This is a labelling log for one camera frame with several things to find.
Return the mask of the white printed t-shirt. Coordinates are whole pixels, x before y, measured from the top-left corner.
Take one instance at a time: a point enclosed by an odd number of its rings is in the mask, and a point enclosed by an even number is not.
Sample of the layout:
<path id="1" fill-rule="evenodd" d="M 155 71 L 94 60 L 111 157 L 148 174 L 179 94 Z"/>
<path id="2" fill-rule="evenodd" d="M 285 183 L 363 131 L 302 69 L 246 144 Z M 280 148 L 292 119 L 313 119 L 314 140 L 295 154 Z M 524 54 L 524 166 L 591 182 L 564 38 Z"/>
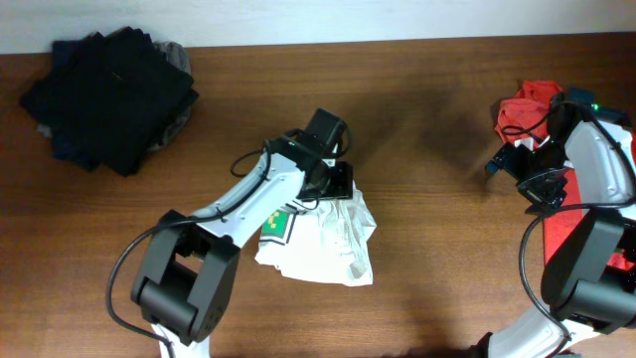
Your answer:
<path id="1" fill-rule="evenodd" d="M 307 211 L 274 212 L 263 223 L 255 260 L 288 278 L 371 285 L 374 274 L 368 240 L 377 227 L 362 191 L 321 202 Z"/>

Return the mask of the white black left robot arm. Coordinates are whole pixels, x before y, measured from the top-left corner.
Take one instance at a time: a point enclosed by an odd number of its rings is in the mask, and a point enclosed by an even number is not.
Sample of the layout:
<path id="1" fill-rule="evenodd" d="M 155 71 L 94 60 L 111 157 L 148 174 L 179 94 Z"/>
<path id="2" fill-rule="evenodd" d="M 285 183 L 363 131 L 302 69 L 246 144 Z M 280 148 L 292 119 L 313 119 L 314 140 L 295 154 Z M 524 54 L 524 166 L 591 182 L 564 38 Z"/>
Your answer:
<path id="1" fill-rule="evenodd" d="M 277 210 L 353 196 L 352 146 L 340 117 L 317 109 L 307 126 L 263 142 L 254 167 L 213 204 L 174 210 L 140 235 L 149 242 L 131 299 L 164 357 L 203 356 L 228 308 L 241 248 Z"/>

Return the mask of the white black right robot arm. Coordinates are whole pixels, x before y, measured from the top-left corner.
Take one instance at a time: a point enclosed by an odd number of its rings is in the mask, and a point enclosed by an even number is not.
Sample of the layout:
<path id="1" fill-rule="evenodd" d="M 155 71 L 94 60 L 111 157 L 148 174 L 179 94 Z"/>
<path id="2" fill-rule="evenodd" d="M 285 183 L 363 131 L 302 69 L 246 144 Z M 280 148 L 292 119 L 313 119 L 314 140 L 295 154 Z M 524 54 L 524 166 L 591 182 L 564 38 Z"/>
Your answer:
<path id="1" fill-rule="evenodd" d="M 634 139 L 628 115 L 598 104 L 592 92 L 555 94 L 541 123 L 547 138 L 535 149 L 504 144 L 485 167 L 503 170 L 531 205 L 534 219 L 518 256 L 523 288 L 533 306 L 507 328 L 486 334 L 472 357 L 565 357 L 572 345 L 635 326 L 635 271 L 611 265 L 613 255 L 635 261 Z M 526 274 L 534 228 L 558 214 L 580 221 L 548 259 L 541 292 Z"/>

